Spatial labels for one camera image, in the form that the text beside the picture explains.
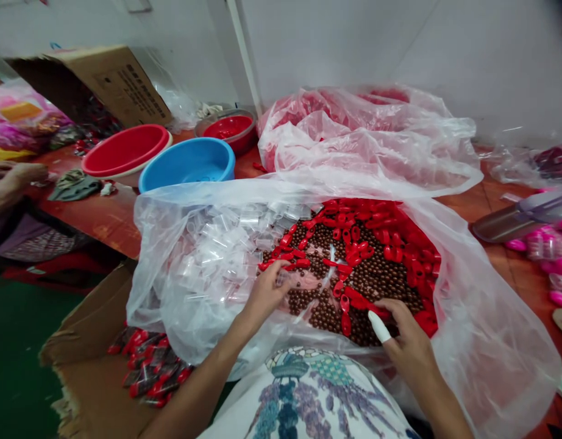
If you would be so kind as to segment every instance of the white wall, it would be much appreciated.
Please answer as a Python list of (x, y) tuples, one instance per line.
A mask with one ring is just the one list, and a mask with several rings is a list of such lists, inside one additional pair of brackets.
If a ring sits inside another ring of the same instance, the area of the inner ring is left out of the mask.
[(300, 86), (388, 80), (437, 0), (240, 0), (265, 105)]
[(398, 81), (442, 96), (485, 140), (524, 126), (562, 141), (557, 0), (240, 1), (265, 104), (302, 85)]
[(484, 140), (554, 137), (552, 146), (562, 141), (559, 2), (439, 0), (392, 78), (442, 96)]
[(151, 0), (151, 4), (153, 11), (136, 14), (128, 13), (122, 0), (49, 0), (49, 6), (33, 1), (0, 7), (0, 55), (47, 52), (50, 43), (63, 48), (125, 43), (153, 77), (156, 69), (144, 54), (145, 48), (154, 49), (174, 80), (195, 99), (231, 104), (244, 99), (244, 70), (231, 72), (227, 63), (235, 50), (234, 33), (232, 38), (223, 37), (215, 26), (227, 24), (226, 3)]

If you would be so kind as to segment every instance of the person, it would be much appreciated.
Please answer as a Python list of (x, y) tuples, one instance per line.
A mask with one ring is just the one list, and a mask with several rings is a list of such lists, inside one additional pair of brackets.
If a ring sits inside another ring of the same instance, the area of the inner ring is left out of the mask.
[(32, 207), (24, 192), (48, 178), (38, 163), (0, 162), (0, 262), (37, 263), (69, 253), (90, 239)]
[[(276, 287), (286, 264), (276, 261), (257, 278), (228, 332), (147, 426), (142, 439), (420, 437), (367, 369), (343, 355), (305, 347), (276, 352), (242, 378), (206, 429), (240, 351), (290, 289), (289, 282)], [(438, 369), (430, 340), (407, 306), (392, 299), (377, 304), (393, 314), (400, 332), (398, 340), (387, 336), (383, 347), (435, 437), (473, 438)]]

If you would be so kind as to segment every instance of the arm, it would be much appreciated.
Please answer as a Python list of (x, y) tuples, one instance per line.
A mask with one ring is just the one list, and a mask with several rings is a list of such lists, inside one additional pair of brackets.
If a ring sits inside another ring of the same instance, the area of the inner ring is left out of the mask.
[(377, 306), (389, 310), (399, 326), (400, 340), (391, 338), (385, 324), (372, 312), (372, 328), (397, 372), (407, 383), (431, 424), (437, 439), (474, 439), (458, 399), (446, 384), (435, 361), (429, 337), (398, 300), (382, 299)]
[(47, 178), (48, 169), (44, 165), (19, 163), (0, 180), (0, 214), (17, 204), (23, 191), (32, 181)]
[(287, 264), (277, 261), (257, 278), (249, 300), (228, 332), (151, 422), (141, 439), (193, 439), (206, 429), (240, 351), (289, 291), (288, 282), (279, 288), (275, 285), (279, 270)]

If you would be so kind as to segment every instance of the blue plastic basin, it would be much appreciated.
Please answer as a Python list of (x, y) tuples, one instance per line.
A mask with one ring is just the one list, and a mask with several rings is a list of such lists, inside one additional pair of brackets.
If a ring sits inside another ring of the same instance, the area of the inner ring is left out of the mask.
[(202, 181), (234, 180), (234, 152), (224, 140), (199, 137), (156, 156), (139, 178), (139, 190)]

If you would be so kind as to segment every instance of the cardboard box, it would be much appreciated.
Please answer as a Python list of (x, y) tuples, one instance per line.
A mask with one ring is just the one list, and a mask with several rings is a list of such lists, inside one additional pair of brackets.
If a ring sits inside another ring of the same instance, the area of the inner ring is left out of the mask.
[(126, 128), (165, 125), (171, 112), (127, 46), (61, 50), (7, 63), (76, 123), (91, 123), (84, 109), (92, 93)]
[(54, 403), (62, 438), (133, 439), (157, 414), (122, 388), (127, 359), (106, 354), (124, 327), (133, 269), (125, 264), (109, 274), (41, 349), (41, 364), (63, 386), (64, 398)]

